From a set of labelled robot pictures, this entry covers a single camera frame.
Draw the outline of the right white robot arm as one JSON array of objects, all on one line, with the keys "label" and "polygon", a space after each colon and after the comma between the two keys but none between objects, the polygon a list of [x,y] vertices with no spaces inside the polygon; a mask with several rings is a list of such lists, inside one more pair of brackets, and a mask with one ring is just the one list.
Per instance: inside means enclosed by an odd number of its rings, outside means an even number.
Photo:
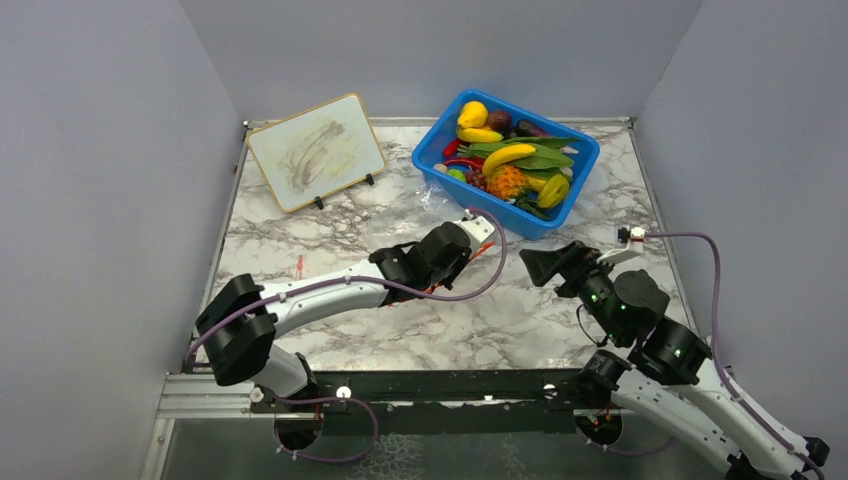
[{"label": "right white robot arm", "polygon": [[561,276],[557,295],[579,299],[608,342],[629,351],[621,358],[599,348],[578,375],[579,398],[640,415],[727,479],[822,478],[829,455],[823,440],[793,432],[748,396],[716,349],[666,316],[670,297],[646,271],[610,275],[615,265],[641,255],[650,236],[636,227],[619,234],[620,248],[607,252],[574,241],[520,253],[534,285]]}]

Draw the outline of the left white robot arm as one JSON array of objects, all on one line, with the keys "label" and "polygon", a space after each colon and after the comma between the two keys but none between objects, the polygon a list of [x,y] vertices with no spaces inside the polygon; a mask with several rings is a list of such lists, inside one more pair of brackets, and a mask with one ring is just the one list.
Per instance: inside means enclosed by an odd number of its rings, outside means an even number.
[{"label": "left white robot arm", "polygon": [[254,381],[298,411],[313,401],[314,381],[303,355],[276,345],[283,335],[353,310],[375,309],[451,288],[495,227],[487,220],[445,222],[417,242],[381,248],[331,274],[278,284],[252,275],[231,278],[195,322],[215,381]]}]

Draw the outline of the orange toy pineapple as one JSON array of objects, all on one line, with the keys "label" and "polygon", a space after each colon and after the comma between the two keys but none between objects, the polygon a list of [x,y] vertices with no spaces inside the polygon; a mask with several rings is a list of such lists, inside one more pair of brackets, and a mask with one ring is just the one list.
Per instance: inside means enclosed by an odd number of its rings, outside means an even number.
[{"label": "orange toy pineapple", "polygon": [[498,167],[487,182],[487,191],[503,201],[516,199],[530,190],[525,173],[509,165]]}]

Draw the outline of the dark purple passion fruit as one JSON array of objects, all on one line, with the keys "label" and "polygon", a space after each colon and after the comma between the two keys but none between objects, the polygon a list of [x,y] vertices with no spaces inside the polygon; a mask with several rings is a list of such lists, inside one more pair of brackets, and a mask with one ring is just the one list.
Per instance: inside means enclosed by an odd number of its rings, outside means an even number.
[{"label": "dark purple passion fruit", "polygon": [[512,117],[505,110],[493,110],[489,112],[485,126],[493,131],[503,133],[512,127]]}]

